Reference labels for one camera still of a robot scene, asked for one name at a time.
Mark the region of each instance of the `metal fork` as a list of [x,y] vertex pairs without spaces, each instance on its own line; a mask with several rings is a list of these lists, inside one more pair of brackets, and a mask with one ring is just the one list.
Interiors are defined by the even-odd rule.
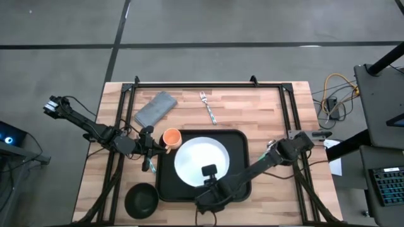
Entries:
[[199,93],[199,95],[201,96],[202,102],[205,103],[205,105],[206,105],[206,107],[208,109],[208,112],[209,112],[210,118],[212,119],[213,125],[216,125],[217,124],[216,118],[215,118],[215,116],[213,116],[212,110],[210,109],[210,107],[208,105],[208,98],[206,97],[206,95],[205,95],[205,93],[203,91],[201,91]]

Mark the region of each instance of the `wooden tabletop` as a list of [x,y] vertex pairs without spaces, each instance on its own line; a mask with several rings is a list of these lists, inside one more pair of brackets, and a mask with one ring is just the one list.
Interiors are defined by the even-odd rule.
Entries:
[[[302,129],[318,130],[319,125],[309,83],[302,81],[292,82],[292,84]],[[121,85],[122,83],[105,84],[97,117],[98,123],[114,125]],[[250,164],[252,164],[263,154],[266,143],[270,139],[286,137],[279,90],[276,88],[136,89],[133,114],[163,90],[177,99],[178,104],[155,126],[155,132],[152,134],[155,139],[160,138],[163,131],[171,127],[178,129],[238,129],[247,136]],[[208,103],[218,122],[217,125],[211,123],[205,104],[199,97],[201,90],[208,97]],[[294,129],[289,98],[287,93],[285,94],[290,121]],[[124,114],[126,114],[128,100],[129,94],[124,105]],[[133,120],[131,124],[137,129],[141,128]],[[92,144],[89,153],[99,148],[99,144]],[[73,221],[82,218],[100,195],[107,158],[108,151],[101,151],[87,160]],[[322,147],[316,146],[312,150],[309,163],[321,160],[327,160],[327,155]],[[142,220],[133,219],[126,213],[124,198],[127,191],[137,183],[155,184],[155,175],[151,171],[141,171],[142,161],[142,158],[137,161],[129,159],[124,161],[116,224],[193,225],[196,209],[193,203],[160,201],[157,210],[149,218]],[[156,166],[157,157],[153,157],[152,162]],[[313,165],[310,170],[317,195],[333,215],[342,220],[328,163]],[[292,168],[289,166],[277,166],[269,169],[268,172],[283,177],[293,174]],[[305,200],[307,212],[311,217],[307,195],[305,195]],[[109,204],[110,200],[107,201],[106,214],[109,213]],[[209,212],[205,215],[198,215],[198,224],[212,223],[213,216]],[[233,202],[227,205],[224,211],[218,212],[217,224],[301,224],[294,179],[279,180],[268,175],[256,177],[252,181],[252,192],[248,199],[244,202]]]

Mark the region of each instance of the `white paper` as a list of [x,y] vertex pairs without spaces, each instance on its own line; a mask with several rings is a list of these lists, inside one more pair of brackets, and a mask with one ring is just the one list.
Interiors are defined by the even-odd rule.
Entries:
[[[324,140],[324,146],[326,146],[327,148],[335,146],[339,143],[340,143],[339,141],[334,141],[331,139]],[[338,158],[338,159],[330,162],[330,169],[331,169],[331,174],[342,176],[341,158]]]

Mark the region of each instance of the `gray floor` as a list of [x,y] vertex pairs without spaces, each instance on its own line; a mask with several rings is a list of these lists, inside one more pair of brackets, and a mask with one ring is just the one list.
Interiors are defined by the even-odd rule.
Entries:
[[[113,44],[123,5],[124,0],[1,1],[0,21],[6,23],[0,23],[0,45]],[[127,17],[122,43],[404,40],[404,16],[394,0],[132,0]],[[128,49],[118,52],[112,81],[136,75],[142,81],[246,81],[256,75],[261,81],[309,81],[319,91],[330,73],[354,79],[354,65],[373,63],[392,48]],[[74,95],[96,111],[110,54],[0,50],[0,120],[31,132],[52,156],[49,166],[27,178],[15,226],[70,222],[88,143],[82,131],[44,115],[42,107],[51,95]],[[329,86],[340,83],[333,78]],[[333,138],[365,129],[359,99],[353,107],[331,130]],[[360,214],[366,209],[363,191],[337,185],[337,193],[345,221],[374,224]]]

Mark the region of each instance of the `yellow cable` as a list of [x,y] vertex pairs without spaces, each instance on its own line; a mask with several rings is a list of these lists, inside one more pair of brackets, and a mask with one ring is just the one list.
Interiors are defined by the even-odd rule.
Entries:
[[[356,85],[354,85],[352,82],[350,82],[344,75],[339,74],[339,73],[332,73],[332,74],[328,75],[327,78],[326,78],[326,80],[325,80],[325,82],[324,82],[324,93],[323,93],[323,99],[321,100],[321,109],[322,109],[323,112],[326,113],[326,114],[329,114],[328,111],[325,109],[325,106],[324,106],[324,104],[325,104],[325,102],[326,102],[326,95],[327,95],[327,84],[328,84],[328,80],[329,80],[331,77],[333,77],[333,76],[339,76],[339,77],[341,77],[342,79],[344,79],[347,83],[350,84],[350,86],[352,87],[352,89],[355,90],[355,96],[354,96],[354,98],[356,98],[356,97],[359,96],[359,89],[358,89],[358,87],[357,87]],[[341,101],[341,102],[348,101],[348,100],[350,100],[351,98],[352,98],[352,97],[348,97],[348,98],[344,99],[344,100]]]

